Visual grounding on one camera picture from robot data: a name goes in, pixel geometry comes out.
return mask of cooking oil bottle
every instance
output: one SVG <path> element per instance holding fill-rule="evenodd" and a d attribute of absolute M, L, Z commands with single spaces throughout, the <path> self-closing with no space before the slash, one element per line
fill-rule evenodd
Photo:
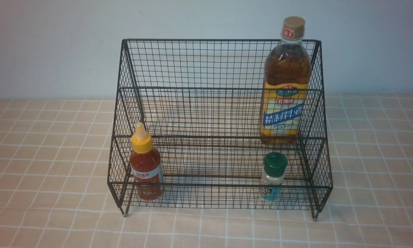
<path fill-rule="evenodd" d="M 309 55 L 303 47 L 303 18 L 287 17 L 282 40 L 265 61 L 260 136 L 263 143 L 296 142 L 310 80 Z"/>

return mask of black wire rack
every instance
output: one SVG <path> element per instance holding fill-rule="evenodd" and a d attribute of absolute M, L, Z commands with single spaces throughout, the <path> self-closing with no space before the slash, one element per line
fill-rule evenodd
<path fill-rule="evenodd" d="M 260 140 L 266 56 L 279 40 L 126 39 L 120 52 L 107 182 L 124 215 L 130 206 L 312 210 L 333 188 L 321 41 L 304 40 L 312 64 L 295 144 Z M 161 152 L 164 194 L 139 198 L 130 138 L 142 121 Z M 263 157 L 288 157 L 280 198 L 259 197 Z"/>

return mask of tan bottle cap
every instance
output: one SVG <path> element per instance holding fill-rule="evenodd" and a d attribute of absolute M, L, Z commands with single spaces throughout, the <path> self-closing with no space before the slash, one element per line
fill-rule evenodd
<path fill-rule="evenodd" d="M 289 16 L 283 21 L 282 38 L 286 40 L 296 41 L 304 37 L 303 18 L 298 16 Z"/>

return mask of jar label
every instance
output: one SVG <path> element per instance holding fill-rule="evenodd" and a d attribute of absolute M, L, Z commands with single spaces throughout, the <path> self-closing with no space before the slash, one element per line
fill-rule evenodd
<path fill-rule="evenodd" d="M 264 178 L 260 179 L 260 184 L 265 185 L 265 187 L 260 188 L 260 196 L 267 201 L 275 201 L 280 198 L 280 193 L 282 192 L 281 188 L 269 187 L 271 185 Z"/>

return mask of sauce bottle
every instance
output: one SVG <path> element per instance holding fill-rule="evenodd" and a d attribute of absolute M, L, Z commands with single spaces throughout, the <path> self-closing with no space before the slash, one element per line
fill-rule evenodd
<path fill-rule="evenodd" d="M 133 152 L 130 155 L 131 172 L 136 182 L 163 183 L 161 154 L 153 147 L 151 135 L 145 131 L 141 122 L 136 124 L 136 133 L 131 137 Z M 153 201 L 164 192 L 163 186 L 137 185 L 136 190 L 141 199 Z"/>

